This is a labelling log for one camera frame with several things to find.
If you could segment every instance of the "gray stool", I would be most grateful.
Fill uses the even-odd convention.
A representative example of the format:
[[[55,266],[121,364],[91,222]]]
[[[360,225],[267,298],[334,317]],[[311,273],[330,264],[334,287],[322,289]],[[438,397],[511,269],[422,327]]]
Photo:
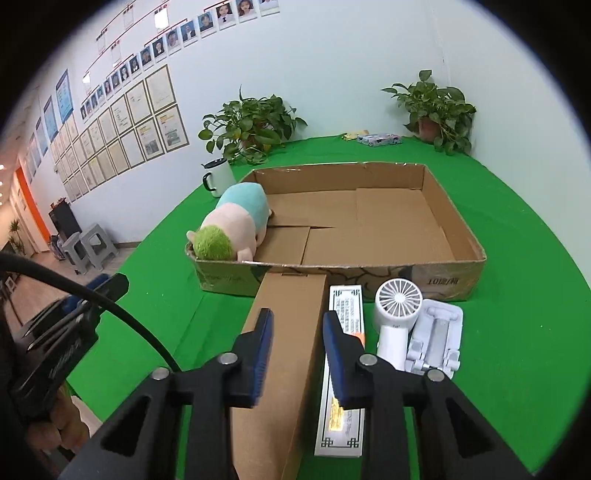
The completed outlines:
[[[94,246],[90,243],[90,239],[95,236],[99,239],[100,245]],[[103,263],[110,254],[113,254],[114,257],[117,256],[117,249],[113,245],[109,235],[106,234],[98,223],[91,225],[80,234],[80,242],[82,242],[86,253],[88,253],[90,262],[98,270],[103,269]]]
[[[74,267],[76,273],[84,274],[88,271],[86,266],[90,262],[90,257],[80,242],[80,232],[73,233],[70,238],[64,242],[61,249]]]

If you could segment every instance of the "toy package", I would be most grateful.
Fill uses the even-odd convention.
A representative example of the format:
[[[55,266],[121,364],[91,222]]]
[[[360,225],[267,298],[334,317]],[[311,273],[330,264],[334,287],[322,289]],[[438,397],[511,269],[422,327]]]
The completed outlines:
[[[369,134],[358,135],[357,141],[370,147],[381,147],[383,145],[397,145],[402,143],[402,137],[394,134]]]

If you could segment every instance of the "pink plush toy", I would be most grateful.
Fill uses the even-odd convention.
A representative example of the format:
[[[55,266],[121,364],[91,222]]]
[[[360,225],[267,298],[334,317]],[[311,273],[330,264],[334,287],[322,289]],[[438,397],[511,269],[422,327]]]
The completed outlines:
[[[199,230],[187,232],[187,239],[198,259],[252,261],[271,214],[261,185],[237,183],[224,192]]]

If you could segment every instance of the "black cable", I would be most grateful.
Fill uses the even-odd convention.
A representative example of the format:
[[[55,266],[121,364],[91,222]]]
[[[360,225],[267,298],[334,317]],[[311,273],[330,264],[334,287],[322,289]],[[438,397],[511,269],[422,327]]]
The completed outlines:
[[[120,318],[130,328],[141,335],[163,358],[173,372],[180,372],[181,368],[175,361],[173,356],[166,350],[166,347],[158,340],[152,332],[137,321],[128,311],[117,305],[114,301],[109,300],[105,296],[80,285],[69,278],[63,277],[59,273],[49,270],[35,263],[28,258],[19,255],[0,252],[0,270],[7,272],[20,273],[27,277],[34,278],[52,287],[58,288],[61,291],[80,297],[81,299],[91,301],[99,307],[111,312],[116,317]]]

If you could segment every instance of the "green table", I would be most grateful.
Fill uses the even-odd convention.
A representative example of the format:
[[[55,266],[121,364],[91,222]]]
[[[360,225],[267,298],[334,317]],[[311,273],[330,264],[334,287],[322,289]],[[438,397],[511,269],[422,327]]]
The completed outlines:
[[[576,412],[591,371],[591,291],[577,266],[544,222],[486,168],[464,155],[436,153],[414,139],[371,148],[315,138],[288,144],[264,166],[345,161],[427,165],[480,240],[488,262],[471,298],[460,304],[462,366],[454,382],[535,470]],[[236,178],[249,169],[235,167]],[[196,187],[200,183],[195,179]],[[174,353],[183,369],[229,349],[252,304],[252,298],[202,292],[184,256],[186,231],[199,227],[215,203],[197,188],[121,267],[130,287],[120,305]],[[366,305],[365,323],[368,348],[375,348],[371,307]],[[105,419],[163,362],[109,314],[103,315],[98,334],[99,342],[69,381]],[[315,458],[309,450],[300,478],[359,478],[360,464]]]

